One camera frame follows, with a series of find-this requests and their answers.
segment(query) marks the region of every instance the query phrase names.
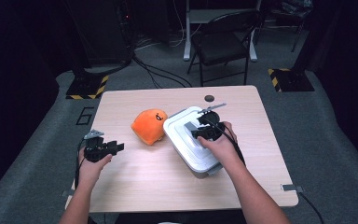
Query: stuffed toy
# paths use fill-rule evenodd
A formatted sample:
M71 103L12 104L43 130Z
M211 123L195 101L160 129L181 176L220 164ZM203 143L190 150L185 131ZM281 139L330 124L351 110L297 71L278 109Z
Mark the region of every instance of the stuffed toy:
M164 136L162 125L167 118L167 114L160 109L148 109L136 117L131 128L143 142L151 146Z

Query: container lid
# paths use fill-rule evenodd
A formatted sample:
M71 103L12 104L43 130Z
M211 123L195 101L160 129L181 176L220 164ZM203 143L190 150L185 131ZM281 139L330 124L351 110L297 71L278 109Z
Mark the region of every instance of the container lid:
M191 106L169 117L163 125L179 155L197 173L207 172L219 163L211 150L203 147L191 134L191 130L204 126L197 120L202 115L199 114L201 110Z

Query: chair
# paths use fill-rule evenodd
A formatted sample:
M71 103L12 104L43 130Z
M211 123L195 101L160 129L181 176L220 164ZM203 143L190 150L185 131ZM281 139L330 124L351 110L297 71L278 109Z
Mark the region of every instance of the chair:
M270 15L277 20L287 21L290 24L297 26L296 41L295 44L292 46L292 52L294 52L296 49L298 39L301 36L301 32L304 27L305 20L308 17L308 15L312 12L312 7L302 7L299 9L295 9L293 6L286 4L285 1L264 0L260 7L260 12L261 12L262 19L260 22L260 26L258 27L257 34L255 35L254 38L255 45L257 45L258 38L260 37L261 29L264 26L266 18L268 15Z
M260 12L254 8L222 15L209 21L203 27L200 34L195 34L191 37L195 53L191 59L187 73L190 73L193 64L199 64L201 87L203 87L204 82L244 73L243 85L246 85L251 34L259 21ZM237 37L240 32L244 33L242 39ZM196 56L199 58L198 63L194 63ZM245 59L244 72L204 80L202 71L203 65L210 66L224 63L226 66L228 62L236 61L238 59Z

